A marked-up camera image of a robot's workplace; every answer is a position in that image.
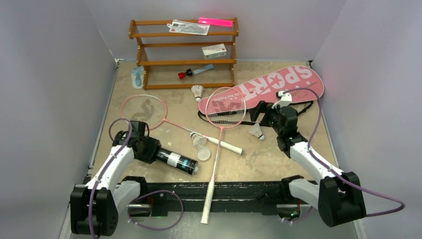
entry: white wall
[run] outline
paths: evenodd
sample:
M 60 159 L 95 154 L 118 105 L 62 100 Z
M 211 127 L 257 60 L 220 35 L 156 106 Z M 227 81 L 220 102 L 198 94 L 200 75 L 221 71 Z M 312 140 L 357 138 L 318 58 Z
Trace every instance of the white wall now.
M 115 63 L 83 0 L 0 1 L 0 56 L 0 238 L 57 238 Z
M 421 238 L 422 1 L 348 0 L 313 66 L 338 162 L 405 201 L 364 219 L 370 239 Z M 397 204 L 365 195 L 367 212 Z
M 115 58 L 134 60 L 136 40 L 127 32 L 131 19 L 195 19 L 200 16 L 239 20 L 236 40 L 240 60 L 310 60 L 322 46 L 346 0 L 86 0 Z M 145 42 L 161 39 L 145 38 Z M 201 50 L 172 48 L 149 51 L 163 60 L 201 56 Z

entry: racket strings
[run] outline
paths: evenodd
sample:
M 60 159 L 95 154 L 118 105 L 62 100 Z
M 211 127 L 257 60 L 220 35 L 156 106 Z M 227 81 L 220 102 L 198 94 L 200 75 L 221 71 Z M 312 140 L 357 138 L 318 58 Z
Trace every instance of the racket strings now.
M 246 103 L 241 93 L 233 88 L 220 88 L 209 98 L 206 115 L 210 123 L 218 127 L 239 124 L 246 113 Z
M 123 103 L 121 114 L 127 119 L 143 121 L 155 128 L 165 119 L 167 107 L 154 96 L 136 95 Z

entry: pink badminton racket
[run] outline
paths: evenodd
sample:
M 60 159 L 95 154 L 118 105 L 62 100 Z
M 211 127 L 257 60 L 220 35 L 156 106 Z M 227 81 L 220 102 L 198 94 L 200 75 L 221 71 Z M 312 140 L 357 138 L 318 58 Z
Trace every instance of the pink badminton racket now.
M 123 105 L 120 108 L 120 113 L 123 118 L 130 120 L 138 120 L 146 122 L 150 128 L 153 130 L 160 126 L 163 122 L 168 122 L 172 125 L 185 129 L 189 132 L 202 135 L 209 142 L 218 144 L 219 141 L 216 138 L 200 134 L 191 129 L 183 127 L 179 124 L 167 120 L 167 106 L 159 98 L 150 95 L 135 95 L 127 98 L 124 101 Z M 233 146 L 226 142 L 221 142 L 221 146 L 230 151 L 233 151 L 237 154 L 242 154 L 242 148 Z
M 223 130 L 239 125 L 245 117 L 245 114 L 246 102 L 243 94 L 235 88 L 230 87 L 222 87 L 214 91 L 208 98 L 207 106 L 205 107 L 205 115 L 207 116 L 208 121 L 212 125 L 220 128 L 219 142 L 221 142 Z M 208 217 L 210 216 L 219 150 L 220 144 L 218 144 L 217 153 L 215 154 L 214 170 L 212 171 L 207 195 L 205 197 L 204 210 L 201 218 L 201 223 L 203 224 L 208 224 Z

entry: racket grip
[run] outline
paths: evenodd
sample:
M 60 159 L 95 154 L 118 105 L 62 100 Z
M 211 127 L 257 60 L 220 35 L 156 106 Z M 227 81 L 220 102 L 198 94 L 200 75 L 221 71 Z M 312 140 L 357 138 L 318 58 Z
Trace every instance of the racket grip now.
M 208 224 L 208 217 L 210 216 L 212 196 L 214 194 L 214 181 L 208 183 L 207 195 L 205 196 L 204 210 L 202 211 L 202 224 Z
M 216 139 L 216 138 L 209 137 L 209 138 L 208 138 L 208 141 L 209 141 L 209 142 L 211 142 L 211 143 L 213 143 L 213 144 L 218 145 L 218 139 Z M 232 151 L 232 152 L 235 152 L 235 153 L 237 153 L 237 154 L 240 154 L 240 155 L 242 154 L 242 151 L 243 151 L 243 149 L 242 149 L 242 148 L 239 148 L 239 147 L 233 146 L 233 145 L 231 145 L 231 144 L 229 144 L 229 143 L 226 143 L 226 142 L 224 142 L 224 141 L 221 141 L 220 146 L 221 146 L 221 147 L 223 147 L 223 148 L 226 148 L 226 149 L 228 149 L 228 150 L 230 150 L 230 151 Z

